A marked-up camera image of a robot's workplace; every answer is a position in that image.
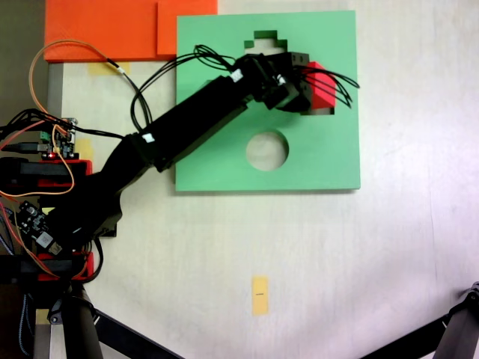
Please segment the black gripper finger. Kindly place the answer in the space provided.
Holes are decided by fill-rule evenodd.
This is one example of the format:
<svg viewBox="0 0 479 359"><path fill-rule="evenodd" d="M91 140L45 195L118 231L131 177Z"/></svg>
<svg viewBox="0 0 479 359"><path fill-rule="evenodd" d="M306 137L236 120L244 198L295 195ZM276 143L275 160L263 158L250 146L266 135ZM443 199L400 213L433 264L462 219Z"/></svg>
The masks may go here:
<svg viewBox="0 0 479 359"><path fill-rule="evenodd" d="M296 98L296 111L300 114L309 114L311 112L312 92L311 86L307 82L299 83L299 95Z"/></svg>
<svg viewBox="0 0 479 359"><path fill-rule="evenodd" d="M301 52L288 52L289 63L293 69L302 70L310 63L309 54Z"/></svg>

